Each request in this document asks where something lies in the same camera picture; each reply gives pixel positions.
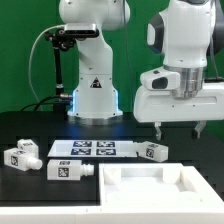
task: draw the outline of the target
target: black panel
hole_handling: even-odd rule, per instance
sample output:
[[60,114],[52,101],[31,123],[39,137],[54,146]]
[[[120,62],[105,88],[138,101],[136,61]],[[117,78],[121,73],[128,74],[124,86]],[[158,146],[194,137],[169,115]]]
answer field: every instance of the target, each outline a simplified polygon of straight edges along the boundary
[[158,78],[153,80],[152,88],[153,89],[166,89],[168,86],[168,79],[166,77]]

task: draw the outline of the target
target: white box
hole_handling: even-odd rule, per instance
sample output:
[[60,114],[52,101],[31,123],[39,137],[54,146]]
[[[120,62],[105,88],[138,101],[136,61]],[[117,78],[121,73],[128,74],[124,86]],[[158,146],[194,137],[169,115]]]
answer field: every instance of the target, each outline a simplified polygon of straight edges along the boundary
[[[108,165],[112,174],[112,169],[116,168],[113,185],[104,183],[104,168]],[[179,178],[179,172],[172,174],[172,169],[180,171]],[[223,201],[194,167],[181,164],[100,164],[99,174],[100,206],[1,208],[1,224],[40,224],[43,221],[48,224],[223,224]],[[117,196],[110,198],[108,193]]]

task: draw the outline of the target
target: black pole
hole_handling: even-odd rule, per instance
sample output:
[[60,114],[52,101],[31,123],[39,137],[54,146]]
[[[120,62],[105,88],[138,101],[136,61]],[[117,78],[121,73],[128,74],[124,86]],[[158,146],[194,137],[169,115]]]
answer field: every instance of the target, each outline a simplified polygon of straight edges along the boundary
[[61,57],[60,49],[54,46],[54,59],[55,59],[55,69],[56,69],[56,95],[64,93],[64,86],[62,82],[61,75]]

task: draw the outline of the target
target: white block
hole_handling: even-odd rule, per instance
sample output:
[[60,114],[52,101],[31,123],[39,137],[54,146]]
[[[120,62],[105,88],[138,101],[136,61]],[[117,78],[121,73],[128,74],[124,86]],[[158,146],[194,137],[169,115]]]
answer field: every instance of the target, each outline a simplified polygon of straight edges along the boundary
[[82,165],[81,160],[50,160],[47,165],[48,180],[80,180],[93,174],[94,166]]
[[135,143],[136,151],[140,157],[164,162],[168,159],[169,148],[152,142]]
[[39,170],[43,165],[32,153],[17,148],[4,151],[4,164],[23,171]]
[[31,139],[21,139],[17,142],[18,149],[33,153],[34,157],[39,159],[39,147]]

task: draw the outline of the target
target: cube with marker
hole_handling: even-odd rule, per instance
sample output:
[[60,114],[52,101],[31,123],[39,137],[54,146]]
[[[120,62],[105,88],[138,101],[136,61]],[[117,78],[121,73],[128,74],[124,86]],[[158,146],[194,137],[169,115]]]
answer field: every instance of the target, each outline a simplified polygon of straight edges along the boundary
[[17,142],[20,150],[31,153],[35,158],[39,159],[39,147],[31,139],[21,139]]

